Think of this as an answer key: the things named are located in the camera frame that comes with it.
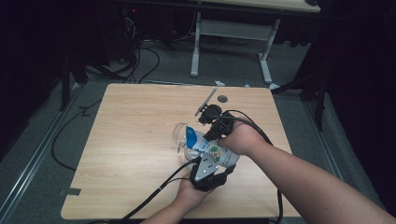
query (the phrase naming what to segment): black wire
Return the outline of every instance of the black wire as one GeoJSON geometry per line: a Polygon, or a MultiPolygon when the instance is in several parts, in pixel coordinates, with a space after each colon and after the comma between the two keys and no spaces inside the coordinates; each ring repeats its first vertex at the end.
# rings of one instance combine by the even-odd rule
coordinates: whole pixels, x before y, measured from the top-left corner
{"type": "MultiPolygon", "coordinates": [[[[208,117],[210,119],[233,119],[233,120],[238,120],[238,121],[244,122],[247,125],[249,125],[250,127],[252,127],[254,130],[256,130],[264,138],[265,142],[267,142],[271,146],[274,145],[274,144],[272,144],[272,142],[268,138],[268,136],[265,134],[265,132],[247,114],[245,114],[245,113],[243,113],[242,111],[239,111],[239,110],[227,110],[225,112],[230,112],[230,111],[231,112],[240,113],[243,116],[245,116],[248,120],[240,119],[240,118],[236,118],[236,117],[224,117],[224,116],[208,116],[208,117]]],[[[283,218],[282,193],[280,192],[279,189],[277,190],[277,205],[278,205],[278,209],[279,209],[279,215],[278,215],[277,220],[275,221],[275,223],[279,224],[282,221],[282,218],[283,218]]]]}
{"type": "Polygon", "coordinates": [[[187,180],[189,180],[188,178],[185,178],[185,177],[175,178],[175,179],[173,179],[173,180],[169,180],[168,184],[169,184],[169,183],[172,183],[172,182],[174,182],[174,181],[176,181],[176,180],[182,180],[182,179],[187,179],[187,180]]]}
{"type": "Polygon", "coordinates": [[[134,209],[134,211],[130,212],[128,215],[126,215],[125,217],[122,218],[122,220],[119,222],[119,224],[124,223],[125,221],[127,221],[131,216],[133,216],[134,214],[136,214],[138,211],[140,211],[140,209],[142,209],[144,206],[146,206],[155,196],[157,196],[158,193],[160,193],[161,190],[163,190],[166,185],[168,185],[170,182],[172,182],[172,178],[177,175],[178,172],[180,172],[184,167],[196,163],[198,162],[198,160],[200,160],[200,157],[195,158],[194,160],[188,161],[186,163],[184,163],[182,166],[180,166],[174,173],[172,173],[169,178],[167,178],[156,190],[154,190],[154,192],[151,193],[151,195],[148,196],[148,198],[143,201],[141,204],[139,204],[136,209],[134,209]]]}
{"type": "Polygon", "coordinates": [[[95,221],[89,222],[87,224],[111,224],[111,222],[110,221],[104,221],[104,220],[95,220],[95,221]]]}
{"type": "Polygon", "coordinates": [[[195,37],[195,35],[191,35],[188,37],[184,37],[182,39],[178,39],[178,40],[174,40],[174,44],[179,45],[181,47],[188,47],[188,46],[192,46],[195,41],[194,40],[190,40],[192,37],[195,37]]]}
{"type": "Polygon", "coordinates": [[[215,49],[219,49],[222,45],[223,45],[223,41],[224,41],[224,38],[223,37],[219,37],[219,38],[212,38],[212,39],[218,39],[219,40],[219,43],[218,43],[218,45],[217,46],[215,46],[214,48],[206,48],[206,47],[204,47],[201,43],[200,43],[200,48],[201,49],[207,49],[207,50],[215,50],[215,49]]]}
{"type": "Polygon", "coordinates": [[[193,28],[194,28],[194,24],[196,24],[196,19],[197,19],[197,13],[195,12],[194,13],[194,17],[192,18],[192,22],[191,22],[191,26],[190,26],[190,29],[189,29],[189,31],[187,31],[187,33],[185,34],[185,35],[182,35],[181,37],[179,37],[179,38],[177,38],[177,39],[174,39],[173,40],[173,43],[175,43],[175,44],[177,44],[177,45],[179,45],[179,46],[191,46],[194,42],[192,41],[192,42],[190,42],[190,44],[189,45],[181,45],[181,44],[178,44],[177,42],[178,41],[185,41],[185,40],[187,40],[187,39],[190,39],[190,38],[192,38],[192,37],[195,37],[195,35],[191,35],[191,31],[193,30],[193,28]]]}
{"type": "Polygon", "coordinates": [[[53,141],[52,141],[52,145],[51,145],[51,155],[52,155],[52,158],[53,158],[58,164],[60,164],[62,167],[66,168],[66,169],[68,169],[68,170],[71,170],[71,171],[76,171],[76,168],[64,164],[63,162],[59,161],[59,159],[56,157],[56,153],[55,153],[55,144],[56,144],[56,141],[58,140],[59,135],[61,135],[62,131],[67,127],[67,125],[68,125],[70,122],[72,122],[76,117],[78,117],[79,115],[83,114],[84,112],[86,112],[86,111],[87,111],[88,109],[90,109],[91,107],[93,107],[93,106],[99,104],[101,101],[102,101],[102,99],[101,99],[101,100],[98,100],[98,101],[96,101],[95,103],[93,103],[92,105],[90,105],[90,106],[84,108],[81,112],[77,113],[75,116],[73,116],[73,118],[71,118],[70,120],[68,120],[68,121],[64,124],[64,126],[56,133],[56,135],[55,135],[55,137],[54,137],[54,139],[53,139],[53,141]]]}
{"type": "Polygon", "coordinates": [[[245,39],[246,42],[245,43],[238,43],[237,41],[234,40],[234,38],[225,38],[224,41],[226,43],[230,43],[233,45],[237,45],[237,46],[246,46],[255,42],[258,42],[258,40],[253,40],[253,39],[245,39]]]}
{"type": "Polygon", "coordinates": [[[137,62],[136,62],[136,65],[135,65],[134,68],[132,69],[131,73],[124,79],[123,83],[128,82],[128,79],[130,79],[130,80],[129,80],[129,83],[131,83],[132,78],[134,79],[134,71],[136,70],[136,68],[137,68],[137,67],[139,66],[139,64],[140,64],[140,58],[141,58],[141,57],[140,57],[140,50],[141,50],[141,47],[142,47],[142,42],[140,42],[139,46],[137,47],[137,62]]]}
{"type": "Polygon", "coordinates": [[[143,75],[143,76],[139,79],[138,84],[140,84],[140,83],[142,82],[142,80],[143,80],[146,76],[148,76],[152,71],[154,71],[154,70],[158,67],[158,64],[160,64],[160,55],[158,55],[157,52],[155,52],[155,51],[152,50],[152,49],[145,49],[145,50],[148,50],[148,51],[151,51],[152,53],[154,53],[154,54],[157,56],[158,61],[157,61],[157,63],[155,64],[155,66],[154,66],[151,70],[149,70],[145,75],[143,75]]]}

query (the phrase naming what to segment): blue label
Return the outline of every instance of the blue label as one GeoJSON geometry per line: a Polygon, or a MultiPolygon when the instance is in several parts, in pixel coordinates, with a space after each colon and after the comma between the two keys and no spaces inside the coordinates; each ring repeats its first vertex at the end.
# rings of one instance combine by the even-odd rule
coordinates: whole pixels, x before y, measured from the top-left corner
{"type": "Polygon", "coordinates": [[[186,128],[186,140],[187,140],[187,147],[192,149],[193,146],[197,143],[197,134],[192,127],[187,126],[186,128]]]}

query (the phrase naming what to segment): person's arm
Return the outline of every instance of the person's arm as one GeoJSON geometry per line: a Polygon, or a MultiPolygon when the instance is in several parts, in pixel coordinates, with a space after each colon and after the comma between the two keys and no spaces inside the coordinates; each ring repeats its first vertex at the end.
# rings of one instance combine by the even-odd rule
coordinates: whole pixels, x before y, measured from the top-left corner
{"type": "Polygon", "coordinates": [[[195,189],[189,179],[182,179],[178,187],[176,198],[165,208],[161,209],[148,219],[144,220],[143,224],[176,224],[186,216],[192,209],[198,207],[204,198],[213,190],[203,192],[195,189]]]}
{"type": "Polygon", "coordinates": [[[251,158],[308,223],[396,223],[393,216],[348,184],[267,144],[240,121],[218,145],[251,158]]]}

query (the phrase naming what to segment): small metal object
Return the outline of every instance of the small metal object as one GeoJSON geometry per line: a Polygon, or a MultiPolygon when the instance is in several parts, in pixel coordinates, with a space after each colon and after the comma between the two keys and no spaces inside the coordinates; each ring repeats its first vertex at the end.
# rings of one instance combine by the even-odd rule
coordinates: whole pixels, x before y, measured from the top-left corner
{"type": "Polygon", "coordinates": [[[220,96],[218,96],[218,101],[219,101],[220,103],[227,103],[228,97],[225,96],[225,95],[220,95],[220,96]]]}
{"type": "Polygon", "coordinates": [[[194,116],[197,117],[197,115],[199,114],[199,112],[201,112],[201,110],[207,105],[207,103],[209,102],[209,100],[212,98],[212,96],[215,94],[215,92],[218,90],[217,87],[213,88],[213,91],[210,92],[210,95],[206,98],[206,100],[204,101],[203,104],[201,104],[197,110],[197,112],[195,112],[194,116]]]}

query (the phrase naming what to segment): table top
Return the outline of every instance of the table top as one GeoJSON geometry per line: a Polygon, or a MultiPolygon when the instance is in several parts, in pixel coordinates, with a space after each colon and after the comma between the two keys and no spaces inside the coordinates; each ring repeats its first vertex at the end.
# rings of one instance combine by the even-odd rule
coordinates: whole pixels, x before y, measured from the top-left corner
{"type": "Polygon", "coordinates": [[[310,6],[305,0],[200,0],[202,2],[231,4],[245,7],[268,7],[301,12],[320,12],[319,6],[310,6]]]}
{"type": "MultiPolygon", "coordinates": [[[[180,122],[203,133],[210,128],[194,116],[210,92],[212,87],[207,86],[110,84],[70,187],[81,192],[66,196],[62,217],[122,218],[145,201],[185,162],[172,139],[174,128],[180,122]]],[[[268,89],[219,87],[208,104],[246,113],[276,147],[291,153],[268,89]],[[228,102],[220,103],[220,95],[228,102]]],[[[184,169],[176,177],[187,172],[184,169]]],[[[172,202],[178,183],[170,183],[133,218],[149,217],[172,202]]],[[[242,156],[226,184],[186,218],[277,215],[276,187],[253,161],[242,156]]],[[[284,216],[299,216],[285,198],[284,216]]]]}

